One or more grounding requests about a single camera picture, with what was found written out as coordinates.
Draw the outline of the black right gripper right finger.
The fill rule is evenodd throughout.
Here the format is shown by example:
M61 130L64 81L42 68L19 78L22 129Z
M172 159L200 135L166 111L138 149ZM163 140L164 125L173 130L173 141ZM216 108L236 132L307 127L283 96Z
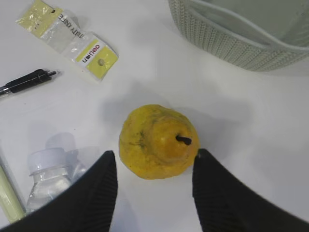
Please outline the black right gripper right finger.
M267 201L233 176L208 150L193 167L193 198L204 232L307 232L308 222Z

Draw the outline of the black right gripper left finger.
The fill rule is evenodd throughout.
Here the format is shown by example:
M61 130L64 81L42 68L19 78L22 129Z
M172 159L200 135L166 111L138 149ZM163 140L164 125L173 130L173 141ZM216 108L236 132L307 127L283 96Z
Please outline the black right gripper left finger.
M108 232L118 193L113 151L106 151L77 182L3 232Z

